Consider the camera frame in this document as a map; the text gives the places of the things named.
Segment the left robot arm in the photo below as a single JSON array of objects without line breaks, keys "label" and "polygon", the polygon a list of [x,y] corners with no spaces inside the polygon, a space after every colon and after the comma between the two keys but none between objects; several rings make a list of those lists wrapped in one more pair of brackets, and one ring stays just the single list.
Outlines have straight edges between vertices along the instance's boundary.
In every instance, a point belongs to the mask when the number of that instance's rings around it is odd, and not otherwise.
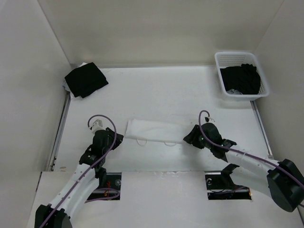
[{"label": "left robot arm", "polygon": [[92,144],[80,157],[70,180],[50,203],[37,208],[36,228],[70,228],[85,203],[119,199],[118,176],[108,175],[103,165],[106,154],[116,149],[123,138],[110,128],[94,131]]}]

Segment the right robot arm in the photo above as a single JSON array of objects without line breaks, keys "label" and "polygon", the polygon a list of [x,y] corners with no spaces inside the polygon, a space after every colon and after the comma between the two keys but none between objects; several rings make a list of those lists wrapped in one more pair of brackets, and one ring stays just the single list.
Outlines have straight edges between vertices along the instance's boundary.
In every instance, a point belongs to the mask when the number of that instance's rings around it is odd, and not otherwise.
[{"label": "right robot arm", "polygon": [[236,142],[224,139],[212,123],[195,125],[183,140],[199,149],[207,148],[218,159],[228,163],[221,171],[220,182],[226,188],[234,185],[259,191],[287,212],[293,212],[304,200],[304,177],[289,159],[262,159],[235,148]]}]

